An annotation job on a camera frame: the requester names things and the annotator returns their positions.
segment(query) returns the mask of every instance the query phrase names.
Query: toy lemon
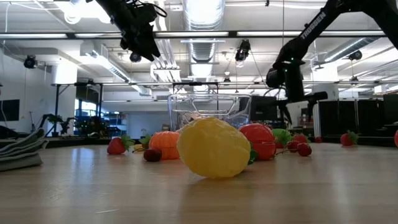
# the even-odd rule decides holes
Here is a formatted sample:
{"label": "toy lemon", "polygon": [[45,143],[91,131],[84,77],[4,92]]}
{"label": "toy lemon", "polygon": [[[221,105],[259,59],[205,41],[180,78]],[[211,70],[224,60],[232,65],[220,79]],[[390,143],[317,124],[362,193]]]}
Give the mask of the toy lemon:
{"label": "toy lemon", "polygon": [[248,165],[251,147],[227,122],[204,118],[183,127],[177,149],[192,172],[215,179],[240,174]]}

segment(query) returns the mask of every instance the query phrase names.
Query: table surface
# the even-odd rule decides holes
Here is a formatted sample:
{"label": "table surface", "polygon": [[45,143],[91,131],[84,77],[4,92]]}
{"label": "table surface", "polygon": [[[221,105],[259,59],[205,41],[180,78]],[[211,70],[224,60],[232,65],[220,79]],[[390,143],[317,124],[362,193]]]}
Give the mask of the table surface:
{"label": "table surface", "polygon": [[180,161],[47,149],[41,167],[0,173],[1,223],[397,223],[398,150],[312,144],[232,179]]}

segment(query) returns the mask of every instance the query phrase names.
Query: orange pumpkin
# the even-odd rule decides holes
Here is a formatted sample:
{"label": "orange pumpkin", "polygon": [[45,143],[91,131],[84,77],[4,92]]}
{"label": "orange pumpkin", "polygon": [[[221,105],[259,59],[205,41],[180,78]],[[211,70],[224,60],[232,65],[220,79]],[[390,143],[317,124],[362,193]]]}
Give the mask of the orange pumpkin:
{"label": "orange pumpkin", "polygon": [[177,150],[177,141],[179,136],[179,133],[172,131],[155,133],[149,141],[149,148],[161,150],[163,160],[178,159],[180,158],[180,154]]}

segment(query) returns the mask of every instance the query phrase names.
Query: clear plastic bin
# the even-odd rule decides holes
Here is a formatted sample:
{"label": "clear plastic bin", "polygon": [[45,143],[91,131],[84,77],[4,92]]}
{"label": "clear plastic bin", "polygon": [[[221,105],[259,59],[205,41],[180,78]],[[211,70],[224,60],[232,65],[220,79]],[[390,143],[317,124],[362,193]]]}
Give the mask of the clear plastic bin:
{"label": "clear plastic bin", "polygon": [[198,118],[216,117],[235,128],[249,123],[250,95],[174,94],[169,96],[171,130]]}

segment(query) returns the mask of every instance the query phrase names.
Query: gray cloth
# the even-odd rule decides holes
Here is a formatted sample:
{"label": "gray cloth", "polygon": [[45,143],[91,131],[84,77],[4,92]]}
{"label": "gray cloth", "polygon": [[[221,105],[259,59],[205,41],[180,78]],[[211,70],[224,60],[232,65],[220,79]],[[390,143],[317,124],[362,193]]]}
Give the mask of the gray cloth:
{"label": "gray cloth", "polygon": [[48,143],[43,137],[44,130],[38,129],[25,139],[0,149],[0,171],[41,165],[39,151]]}

